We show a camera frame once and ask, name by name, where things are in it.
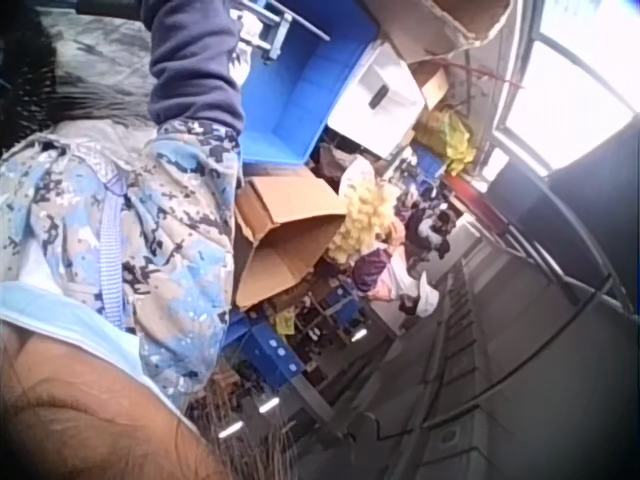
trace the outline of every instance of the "navy blue sleeve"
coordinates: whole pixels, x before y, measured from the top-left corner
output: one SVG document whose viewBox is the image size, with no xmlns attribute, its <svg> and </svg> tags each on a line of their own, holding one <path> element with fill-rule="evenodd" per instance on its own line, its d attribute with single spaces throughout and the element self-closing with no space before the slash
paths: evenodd
<svg viewBox="0 0 640 480">
<path fill-rule="evenodd" d="M 226 0 L 143 0 L 142 20 L 151 31 L 149 114 L 170 120 L 207 120 L 239 135 L 244 115 L 229 73 L 238 27 Z"/>
</svg>

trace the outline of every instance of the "open cardboard box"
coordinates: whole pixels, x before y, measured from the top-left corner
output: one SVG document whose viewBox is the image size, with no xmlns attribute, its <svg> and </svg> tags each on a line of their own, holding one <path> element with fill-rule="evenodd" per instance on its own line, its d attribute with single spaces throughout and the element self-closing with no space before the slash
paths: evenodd
<svg viewBox="0 0 640 480">
<path fill-rule="evenodd" d="M 319 178 L 248 179 L 236 195 L 238 308 L 247 309 L 301 281 L 345 215 L 342 200 Z"/>
</svg>

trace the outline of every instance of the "bundle of yellow items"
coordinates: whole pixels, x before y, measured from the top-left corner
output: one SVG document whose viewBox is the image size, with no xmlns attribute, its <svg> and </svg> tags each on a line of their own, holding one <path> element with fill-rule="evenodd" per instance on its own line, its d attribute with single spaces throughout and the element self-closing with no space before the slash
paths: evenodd
<svg viewBox="0 0 640 480">
<path fill-rule="evenodd" d="M 395 218 L 398 190 L 383 182 L 360 183 L 345 192 L 347 217 L 329 243 L 328 256 L 345 264 L 375 246 L 376 237 L 386 235 Z"/>
<path fill-rule="evenodd" d="M 418 140 L 442 157 L 447 164 L 447 171 L 454 176 L 473 162 L 476 156 L 476 148 L 471 144 L 470 127 L 460 114 L 450 108 L 429 112 Z"/>
</svg>

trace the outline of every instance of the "white hat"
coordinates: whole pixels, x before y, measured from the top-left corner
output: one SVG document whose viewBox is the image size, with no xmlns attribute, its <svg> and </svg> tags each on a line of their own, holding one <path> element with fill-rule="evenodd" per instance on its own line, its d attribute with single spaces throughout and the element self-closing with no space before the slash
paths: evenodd
<svg viewBox="0 0 640 480">
<path fill-rule="evenodd" d="M 433 313 L 440 300 L 440 292 L 427 283 L 427 273 L 422 272 L 419 285 L 420 300 L 416 308 L 416 316 L 427 317 Z"/>
</svg>

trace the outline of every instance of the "light blue face mask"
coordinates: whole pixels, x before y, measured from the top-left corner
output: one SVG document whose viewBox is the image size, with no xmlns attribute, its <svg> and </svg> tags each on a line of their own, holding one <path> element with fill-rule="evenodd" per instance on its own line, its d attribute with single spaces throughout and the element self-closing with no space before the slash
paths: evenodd
<svg viewBox="0 0 640 480">
<path fill-rule="evenodd" d="M 191 429 L 142 370 L 135 335 L 118 330 L 86 305 L 25 282 L 0 285 L 0 318 L 18 327 L 73 344 L 126 372 L 147 388 Z"/>
</svg>

